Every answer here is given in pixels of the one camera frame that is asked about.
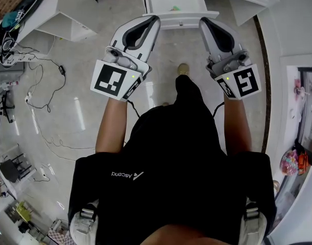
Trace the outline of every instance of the ascend logo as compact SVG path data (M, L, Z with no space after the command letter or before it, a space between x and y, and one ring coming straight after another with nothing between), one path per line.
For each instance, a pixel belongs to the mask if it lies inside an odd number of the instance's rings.
M134 174L134 180L136 178L138 178L139 176L141 176L144 172L141 172L139 174ZM112 172L111 176L117 176L117 177L125 177L125 178L131 178L132 174L125 174L125 173L115 173L115 172Z
M112 172L111 176L122 176L122 177L126 177L126 178L131 178L132 174L124 174L124 173L114 173L114 172Z

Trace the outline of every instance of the black t-shirt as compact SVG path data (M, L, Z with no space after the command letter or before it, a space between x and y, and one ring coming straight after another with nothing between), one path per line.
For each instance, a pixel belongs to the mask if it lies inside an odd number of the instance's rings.
M139 245L167 224L237 244L246 196L268 231L276 213L269 157L226 156L207 107L174 104L143 114L121 153L76 161L69 220L99 199L96 244Z

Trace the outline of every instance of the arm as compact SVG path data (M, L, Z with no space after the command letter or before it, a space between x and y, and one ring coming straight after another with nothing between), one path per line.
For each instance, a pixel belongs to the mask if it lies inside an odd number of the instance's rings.
M127 102L109 98L101 121L96 153L119 153L123 148L126 129Z
M224 134L228 155L251 150L251 135L243 101L224 95Z

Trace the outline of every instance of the tiled floor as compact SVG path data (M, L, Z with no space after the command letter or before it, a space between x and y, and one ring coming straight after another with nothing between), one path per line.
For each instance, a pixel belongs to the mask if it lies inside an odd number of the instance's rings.
M217 20L236 29L249 49L251 59L258 65L262 87L265 88L264 65L261 46L253 20L237 27L228 0L206 0L209 10L219 11ZM100 0L99 35L80 42L69 42L56 39L49 55L51 59L62 64L66 70L66 85L57 92L51 103L51 113L46 108L35 109L38 124L35 128L32 109L26 105L24 97L28 88L34 84L35 72L26 69L19 86L14 88L15 123L8 124L3 118L0 125L0 152L19 143L36 168L51 164L55 176L45 169L50 182L32 182L25 191L23 198L41 212L42 221L48 226L55 218L66 219L71 191L74 161L79 157L94 153L94 149L77 150L72 148L93 148L98 127L107 103L107 97L90 91L90 82L96 59L103 58L104 50L109 45L114 31L121 24L139 17L144 13L141 0ZM157 43L148 59L153 71L148 75L137 90L132 94L140 114L163 102L173 103L176 98L174 81L176 68L182 63L188 63L191 68L191 78L199 86L208 108L213 112L223 101L223 92L205 70L207 52L197 29L182 29L160 31ZM44 77L37 86L32 103L42 106L47 103L53 90L63 84L63 77L53 63L44 61ZM245 101L247 117L251 129L253 149L260 151L262 147L266 95L265 90L247 98ZM126 140L137 116L131 106L128 107L128 122ZM224 142L224 108L221 107L215 117L221 146ZM64 205L63 210L57 202Z

